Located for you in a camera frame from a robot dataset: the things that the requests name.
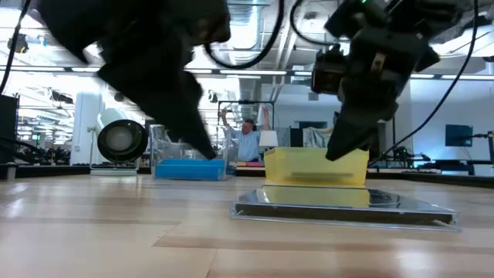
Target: person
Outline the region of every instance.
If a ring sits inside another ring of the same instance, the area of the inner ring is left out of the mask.
[[[263,111],[263,130],[268,131],[270,130],[268,108],[264,107]],[[227,110],[223,110],[220,113],[220,117],[223,120],[223,125],[232,132],[232,138],[239,139],[238,161],[257,162],[259,160],[259,138],[261,137],[261,132],[255,131],[254,120],[244,120],[244,122],[242,123],[242,129],[240,131],[236,131],[226,122],[227,113]]]

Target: desk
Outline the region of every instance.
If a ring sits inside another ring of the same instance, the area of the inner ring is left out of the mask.
[[[263,178],[137,177],[0,181],[2,277],[490,278],[494,191],[413,181],[379,188],[462,213],[463,232],[229,218]]]

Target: yellow container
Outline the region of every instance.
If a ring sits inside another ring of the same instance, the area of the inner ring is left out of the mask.
[[[264,154],[266,178],[283,185],[350,185],[363,187],[369,152],[355,150],[328,161],[326,148],[276,147]]]

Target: blue container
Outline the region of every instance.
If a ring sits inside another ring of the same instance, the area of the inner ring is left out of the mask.
[[[222,181],[225,179],[225,161],[165,158],[156,166],[154,177]]]

